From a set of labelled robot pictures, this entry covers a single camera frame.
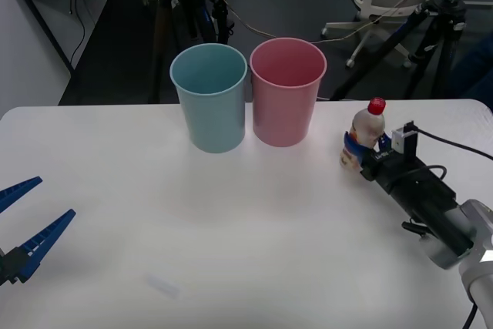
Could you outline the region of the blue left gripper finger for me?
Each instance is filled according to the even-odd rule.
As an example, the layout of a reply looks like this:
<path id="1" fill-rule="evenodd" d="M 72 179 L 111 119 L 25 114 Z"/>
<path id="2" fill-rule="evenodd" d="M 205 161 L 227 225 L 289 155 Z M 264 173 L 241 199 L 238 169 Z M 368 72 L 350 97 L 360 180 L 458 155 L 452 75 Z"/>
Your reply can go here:
<path id="1" fill-rule="evenodd" d="M 73 209 L 68 210 L 35 236 L 15 248 L 17 253 L 13 275 L 15 280 L 25 283 L 31 278 L 75 215 L 76 212 Z"/>
<path id="2" fill-rule="evenodd" d="M 7 210 L 27 192 L 42 182 L 40 176 L 25 180 L 0 191 L 0 213 Z"/>

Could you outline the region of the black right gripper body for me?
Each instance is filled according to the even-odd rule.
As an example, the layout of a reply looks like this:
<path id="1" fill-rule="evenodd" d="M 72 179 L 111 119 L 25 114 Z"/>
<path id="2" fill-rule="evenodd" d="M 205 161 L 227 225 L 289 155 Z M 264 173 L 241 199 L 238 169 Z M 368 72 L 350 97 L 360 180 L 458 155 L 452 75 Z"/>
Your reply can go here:
<path id="1" fill-rule="evenodd" d="M 422 210 L 445 213 L 456 207 L 456 193 L 416 156 L 405 156 L 394 150 L 365 154 L 361 175 L 376 182 L 410 216 Z"/>

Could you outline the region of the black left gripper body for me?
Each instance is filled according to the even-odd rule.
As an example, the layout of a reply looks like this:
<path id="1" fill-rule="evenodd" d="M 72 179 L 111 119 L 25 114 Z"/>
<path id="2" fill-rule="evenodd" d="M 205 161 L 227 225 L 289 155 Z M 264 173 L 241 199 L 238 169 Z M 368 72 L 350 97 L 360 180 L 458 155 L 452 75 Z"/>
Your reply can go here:
<path id="1" fill-rule="evenodd" d="M 8 253 L 1 251 L 1 285 L 16 282 L 16 248 Z"/>

